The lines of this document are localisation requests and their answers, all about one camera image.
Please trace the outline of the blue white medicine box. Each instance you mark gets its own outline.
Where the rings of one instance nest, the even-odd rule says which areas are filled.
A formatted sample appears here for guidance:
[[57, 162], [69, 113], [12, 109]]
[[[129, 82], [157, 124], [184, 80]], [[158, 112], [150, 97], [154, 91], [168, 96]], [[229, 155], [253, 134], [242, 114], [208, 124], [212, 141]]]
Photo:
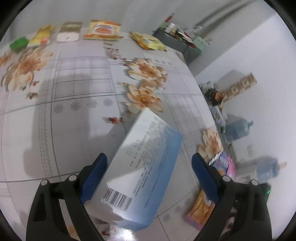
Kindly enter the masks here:
[[86, 202], [89, 214], [132, 231], [148, 227], [165, 195], [182, 140], [159, 116], [143, 109]]

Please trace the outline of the dark bag of trash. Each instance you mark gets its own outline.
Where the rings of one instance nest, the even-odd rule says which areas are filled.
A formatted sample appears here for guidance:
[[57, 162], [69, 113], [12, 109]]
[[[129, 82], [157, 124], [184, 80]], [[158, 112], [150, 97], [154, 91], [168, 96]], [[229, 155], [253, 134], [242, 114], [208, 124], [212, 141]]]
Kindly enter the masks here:
[[210, 88], [205, 93], [205, 97], [208, 99], [212, 106], [217, 106], [222, 103], [225, 95], [214, 88]]

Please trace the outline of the empty blue water jug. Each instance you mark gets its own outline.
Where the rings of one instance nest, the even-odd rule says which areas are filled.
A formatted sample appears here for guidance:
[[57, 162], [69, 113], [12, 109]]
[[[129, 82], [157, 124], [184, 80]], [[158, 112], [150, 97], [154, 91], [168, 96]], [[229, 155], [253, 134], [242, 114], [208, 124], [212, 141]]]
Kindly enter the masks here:
[[247, 137], [250, 134], [250, 128], [253, 126], [253, 121], [248, 121], [245, 118], [239, 118], [225, 126], [225, 140], [232, 143], [241, 138]]

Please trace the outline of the patterned rolled mat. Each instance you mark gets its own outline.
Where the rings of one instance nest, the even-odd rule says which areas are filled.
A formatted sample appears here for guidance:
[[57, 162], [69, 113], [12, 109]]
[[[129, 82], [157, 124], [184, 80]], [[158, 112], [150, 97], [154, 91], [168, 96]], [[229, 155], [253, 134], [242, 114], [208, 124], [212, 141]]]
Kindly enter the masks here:
[[250, 73], [222, 91], [224, 95], [224, 99], [222, 100], [222, 102], [227, 102], [233, 99], [239, 94], [246, 92], [254, 85], [257, 85], [257, 80], [255, 79], [254, 75]]

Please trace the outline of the floral tablecloth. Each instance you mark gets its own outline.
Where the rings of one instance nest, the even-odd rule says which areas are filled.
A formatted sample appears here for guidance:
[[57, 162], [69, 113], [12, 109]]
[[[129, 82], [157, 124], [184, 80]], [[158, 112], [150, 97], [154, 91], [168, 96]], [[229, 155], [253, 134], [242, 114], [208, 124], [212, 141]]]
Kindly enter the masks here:
[[100, 153], [112, 160], [133, 116], [127, 115], [126, 61], [150, 58], [168, 74], [156, 93], [159, 116], [184, 137], [165, 197], [152, 225], [140, 232], [113, 229], [108, 240], [193, 240], [184, 221], [198, 192], [191, 157], [201, 131], [214, 120], [189, 68], [172, 49], [144, 51], [122, 33], [119, 41], [57, 43], [29, 89], [1, 88], [1, 211], [17, 236], [26, 238], [34, 195], [42, 179], [59, 182], [90, 165]]

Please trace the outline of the dark grey cabinet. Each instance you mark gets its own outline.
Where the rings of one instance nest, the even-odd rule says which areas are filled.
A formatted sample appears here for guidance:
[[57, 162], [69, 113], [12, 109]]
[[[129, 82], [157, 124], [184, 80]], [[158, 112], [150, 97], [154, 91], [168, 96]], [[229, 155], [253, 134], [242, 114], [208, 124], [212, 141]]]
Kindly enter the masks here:
[[159, 39], [164, 45], [181, 52], [187, 65], [191, 64], [202, 53], [201, 50], [191, 47], [189, 44], [182, 40], [178, 40], [162, 29], [155, 30], [153, 36]]

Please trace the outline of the green storage basket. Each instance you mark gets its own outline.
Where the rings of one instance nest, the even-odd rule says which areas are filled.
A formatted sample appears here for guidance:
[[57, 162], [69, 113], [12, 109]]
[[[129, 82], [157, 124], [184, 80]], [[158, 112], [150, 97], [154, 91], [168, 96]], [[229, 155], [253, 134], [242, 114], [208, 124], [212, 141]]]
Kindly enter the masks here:
[[203, 51], [208, 45], [210, 45], [210, 43], [212, 42], [212, 39], [205, 40], [201, 36], [196, 35], [192, 39], [192, 42], [197, 49], [199, 49], [200, 51]]

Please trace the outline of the green small packet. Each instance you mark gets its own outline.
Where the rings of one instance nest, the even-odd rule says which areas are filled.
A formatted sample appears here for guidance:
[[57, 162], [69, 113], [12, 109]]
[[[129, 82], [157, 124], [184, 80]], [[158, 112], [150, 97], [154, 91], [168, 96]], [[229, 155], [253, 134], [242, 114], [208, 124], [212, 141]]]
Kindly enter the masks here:
[[21, 37], [16, 39], [14, 42], [10, 44], [11, 51], [18, 53], [25, 49], [29, 44], [29, 40], [26, 37]]

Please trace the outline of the yellow small packet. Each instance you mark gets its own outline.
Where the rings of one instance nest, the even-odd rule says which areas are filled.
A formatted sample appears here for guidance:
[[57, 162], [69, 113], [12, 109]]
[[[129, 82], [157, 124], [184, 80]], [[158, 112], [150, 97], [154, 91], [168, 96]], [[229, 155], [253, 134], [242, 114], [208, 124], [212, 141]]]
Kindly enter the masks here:
[[37, 47], [40, 45], [48, 45], [51, 43], [51, 34], [54, 32], [53, 25], [47, 25], [38, 30], [36, 35], [29, 41], [27, 47]]

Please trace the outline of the yellow crumpled wrapper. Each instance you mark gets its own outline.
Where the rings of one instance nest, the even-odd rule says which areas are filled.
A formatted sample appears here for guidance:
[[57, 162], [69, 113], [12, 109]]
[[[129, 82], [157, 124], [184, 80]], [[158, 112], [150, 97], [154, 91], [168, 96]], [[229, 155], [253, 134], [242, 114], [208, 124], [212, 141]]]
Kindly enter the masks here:
[[138, 43], [138, 45], [144, 50], [166, 50], [166, 46], [157, 38], [140, 34], [138, 32], [130, 32], [130, 37]]

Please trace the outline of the white brown small packet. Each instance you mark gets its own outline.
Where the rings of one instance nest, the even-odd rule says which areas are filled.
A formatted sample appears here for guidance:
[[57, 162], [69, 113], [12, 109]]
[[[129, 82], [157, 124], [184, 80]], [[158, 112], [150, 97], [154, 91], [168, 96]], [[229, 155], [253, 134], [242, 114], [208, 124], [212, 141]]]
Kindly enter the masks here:
[[57, 33], [57, 42], [73, 42], [80, 38], [82, 22], [65, 22]]

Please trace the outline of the orange snack packet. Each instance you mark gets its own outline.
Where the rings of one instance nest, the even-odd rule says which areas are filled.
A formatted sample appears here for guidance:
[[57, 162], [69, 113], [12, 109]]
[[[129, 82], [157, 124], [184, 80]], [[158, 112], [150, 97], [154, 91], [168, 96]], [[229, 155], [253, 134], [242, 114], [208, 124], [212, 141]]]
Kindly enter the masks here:
[[83, 36], [83, 39], [117, 41], [122, 38], [122, 36], [120, 36], [120, 28], [121, 24], [119, 23], [104, 20], [91, 20], [88, 31]]

